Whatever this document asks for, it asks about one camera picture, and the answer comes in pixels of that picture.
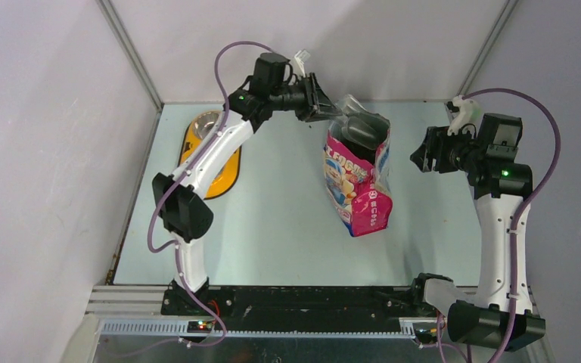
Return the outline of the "pink blue pet food bag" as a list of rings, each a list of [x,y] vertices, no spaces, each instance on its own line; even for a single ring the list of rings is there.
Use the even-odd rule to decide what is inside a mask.
[[[323,147],[327,195],[351,236],[384,230],[393,209],[388,183],[390,133],[378,149],[369,150],[334,138],[331,126],[335,119]]]

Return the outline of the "clear plastic scoop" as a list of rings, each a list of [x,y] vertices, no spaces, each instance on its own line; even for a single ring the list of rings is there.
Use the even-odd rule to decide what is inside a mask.
[[[349,141],[360,147],[376,150],[390,133],[390,121],[372,113],[352,95],[344,95],[337,103],[341,115],[331,126],[331,134],[339,141]]]

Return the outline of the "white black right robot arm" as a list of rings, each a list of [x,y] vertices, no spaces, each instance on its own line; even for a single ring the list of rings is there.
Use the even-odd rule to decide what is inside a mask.
[[[451,278],[420,273],[409,304],[420,316],[446,317],[455,343],[515,352],[545,335],[545,320],[533,312],[526,281],[525,227],[533,172],[514,161],[523,134],[521,119],[484,114],[480,127],[427,128],[410,160],[422,172],[461,171],[473,189],[480,225],[480,273],[470,295]]]

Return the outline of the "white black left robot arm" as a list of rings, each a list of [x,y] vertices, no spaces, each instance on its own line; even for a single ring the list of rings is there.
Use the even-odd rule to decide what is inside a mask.
[[[153,178],[153,217],[163,221],[174,239],[175,282],[185,288],[179,304],[191,315],[205,312],[209,305],[201,239],[213,223],[213,212],[204,199],[232,154],[276,111],[292,111],[305,123],[333,119],[340,113],[316,75],[305,71],[308,58],[306,50],[291,59],[262,53],[252,74],[225,96],[220,118],[199,146],[171,174],[158,173]]]

